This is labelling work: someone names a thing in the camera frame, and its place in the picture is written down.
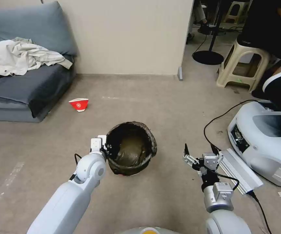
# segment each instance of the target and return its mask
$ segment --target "beige stool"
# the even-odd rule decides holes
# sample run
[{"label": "beige stool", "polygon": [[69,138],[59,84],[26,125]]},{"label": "beige stool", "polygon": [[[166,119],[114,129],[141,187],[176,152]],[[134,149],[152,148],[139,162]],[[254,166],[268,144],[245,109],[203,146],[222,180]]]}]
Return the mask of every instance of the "beige stool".
[{"label": "beige stool", "polygon": [[[253,73],[251,75],[252,77],[233,74],[241,57],[251,53],[258,54],[261,57],[260,62],[256,67],[255,74]],[[250,86],[249,92],[251,92],[256,88],[260,79],[262,78],[269,63],[269,60],[270,54],[268,52],[258,48],[242,46],[236,40],[234,45],[230,49],[228,56],[225,58],[219,68],[219,76],[216,81],[216,84],[220,87],[225,87],[228,82],[247,84]]]},{"label": "beige stool", "polygon": [[[232,8],[235,5],[239,5],[239,11],[236,16],[233,16],[230,14],[230,12],[232,11]],[[232,2],[224,22],[226,22],[227,19],[233,19],[235,21],[235,24],[241,23],[242,21],[245,20],[248,10],[249,10],[249,2]]]}]

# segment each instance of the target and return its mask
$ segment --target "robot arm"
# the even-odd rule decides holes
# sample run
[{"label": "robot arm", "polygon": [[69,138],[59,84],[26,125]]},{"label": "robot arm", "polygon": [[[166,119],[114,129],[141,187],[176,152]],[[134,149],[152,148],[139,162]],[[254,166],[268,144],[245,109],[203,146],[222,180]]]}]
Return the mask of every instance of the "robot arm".
[{"label": "robot arm", "polygon": [[91,139],[91,152],[81,158],[68,182],[62,184],[31,224],[28,234],[71,234],[85,213],[94,188],[106,171],[106,136]]},{"label": "robot arm", "polygon": [[[106,136],[91,139],[91,152],[81,158],[76,171],[68,182],[62,184],[31,224],[28,234],[72,234],[85,213],[91,193],[103,178],[106,170]],[[195,159],[185,148],[183,160],[202,177],[204,203],[210,218],[206,221],[209,234],[251,234],[244,220],[232,210],[233,193],[229,183],[220,183],[218,177],[208,172],[215,171],[220,158],[215,154],[203,154]],[[162,228],[141,227],[124,232],[126,234],[160,233],[175,234]]]},{"label": "robot arm", "polygon": [[210,218],[206,221],[208,234],[251,234],[247,223],[235,213],[231,197],[233,189],[229,183],[219,182],[215,172],[223,156],[214,153],[204,153],[202,158],[194,158],[189,155],[185,145],[183,160],[198,171],[202,178],[201,186],[204,193],[204,204]]}]

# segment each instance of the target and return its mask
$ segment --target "paper cup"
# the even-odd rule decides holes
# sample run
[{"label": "paper cup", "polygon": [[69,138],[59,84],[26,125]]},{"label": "paper cup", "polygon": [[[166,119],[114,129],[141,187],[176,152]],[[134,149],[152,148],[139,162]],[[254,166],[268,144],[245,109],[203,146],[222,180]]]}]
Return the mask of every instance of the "paper cup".
[{"label": "paper cup", "polygon": [[73,99],[73,100],[69,101],[69,103],[78,112],[83,112],[87,108],[88,99],[87,98],[76,98],[76,99]]}]

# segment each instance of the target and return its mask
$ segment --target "floor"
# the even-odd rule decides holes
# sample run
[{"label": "floor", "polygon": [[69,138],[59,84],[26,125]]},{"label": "floor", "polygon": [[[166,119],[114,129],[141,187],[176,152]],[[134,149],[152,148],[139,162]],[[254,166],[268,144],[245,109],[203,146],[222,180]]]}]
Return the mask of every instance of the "floor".
[{"label": "floor", "polygon": [[[217,38],[225,55],[236,34]],[[92,137],[124,121],[140,121],[153,132],[158,153],[140,174],[107,174],[75,233],[111,234],[138,226],[159,226],[182,234],[206,233],[201,179],[182,161],[185,143],[199,157],[211,148],[203,127],[232,105],[251,98],[245,89],[218,88],[217,66],[198,64],[192,52],[203,41],[196,35],[185,50],[184,81],[176,76],[82,75],[41,123],[0,122],[0,234],[26,233],[58,186],[75,170],[73,155],[89,152]],[[201,49],[208,48],[208,37]],[[77,113],[69,100],[90,99]],[[209,138],[230,147],[226,128],[233,115],[214,122]],[[281,233],[281,188],[264,180],[256,191],[272,232]],[[234,212],[252,233],[267,233],[255,202],[236,191]]]}]

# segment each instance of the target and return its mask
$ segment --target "white cloth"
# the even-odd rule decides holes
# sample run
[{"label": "white cloth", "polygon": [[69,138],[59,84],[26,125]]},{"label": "white cloth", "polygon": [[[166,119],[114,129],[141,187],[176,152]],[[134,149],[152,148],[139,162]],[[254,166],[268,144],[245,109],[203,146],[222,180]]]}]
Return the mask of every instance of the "white cloth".
[{"label": "white cloth", "polygon": [[41,65],[60,64],[69,69],[72,65],[60,53],[32,44],[31,39],[16,37],[0,41],[0,75],[24,75]]}]

